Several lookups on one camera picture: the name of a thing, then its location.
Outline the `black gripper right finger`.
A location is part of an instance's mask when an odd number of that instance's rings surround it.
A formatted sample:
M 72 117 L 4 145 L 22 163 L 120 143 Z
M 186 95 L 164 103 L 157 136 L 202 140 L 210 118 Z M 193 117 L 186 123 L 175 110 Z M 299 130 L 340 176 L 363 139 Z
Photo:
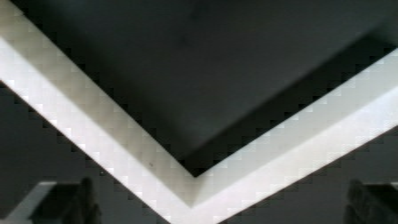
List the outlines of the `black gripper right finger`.
M 398 224 L 398 188 L 353 180 L 344 224 Z

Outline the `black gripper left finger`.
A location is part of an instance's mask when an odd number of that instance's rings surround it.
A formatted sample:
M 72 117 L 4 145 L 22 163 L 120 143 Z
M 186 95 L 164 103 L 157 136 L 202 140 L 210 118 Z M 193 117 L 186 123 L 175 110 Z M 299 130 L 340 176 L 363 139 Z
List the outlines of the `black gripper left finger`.
M 102 224 L 93 180 L 40 182 L 0 224 Z

